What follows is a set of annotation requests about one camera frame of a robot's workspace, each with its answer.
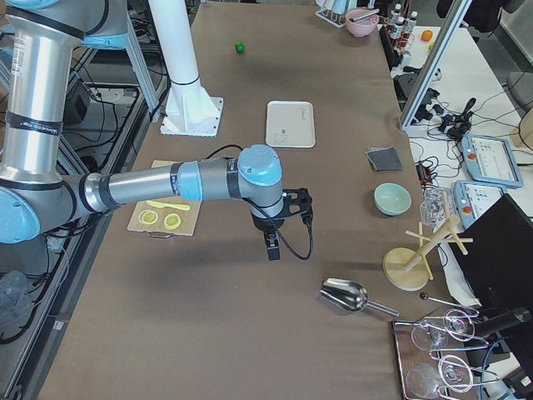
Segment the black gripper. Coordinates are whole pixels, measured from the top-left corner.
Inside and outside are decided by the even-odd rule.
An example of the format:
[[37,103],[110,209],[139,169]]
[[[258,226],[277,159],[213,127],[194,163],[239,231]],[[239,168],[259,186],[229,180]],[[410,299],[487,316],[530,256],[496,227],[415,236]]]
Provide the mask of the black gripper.
[[252,214],[254,226],[264,233],[266,252],[270,261],[278,261],[281,258],[279,237],[277,231],[283,225],[283,218],[258,217]]

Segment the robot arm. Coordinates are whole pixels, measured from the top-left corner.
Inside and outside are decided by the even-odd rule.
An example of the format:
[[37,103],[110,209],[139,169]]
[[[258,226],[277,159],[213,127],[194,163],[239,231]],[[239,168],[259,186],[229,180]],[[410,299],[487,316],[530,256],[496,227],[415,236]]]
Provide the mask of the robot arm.
[[93,213],[172,195],[186,200],[238,199],[251,208],[267,254],[279,258],[285,217],[281,164],[263,144],[236,158],[175,162],[138,172],[59,174],[74,48],[123,49],[128,43],[124,1],[10,1],[13,25],[11,89],[1,161],[1,240],[19,243]]

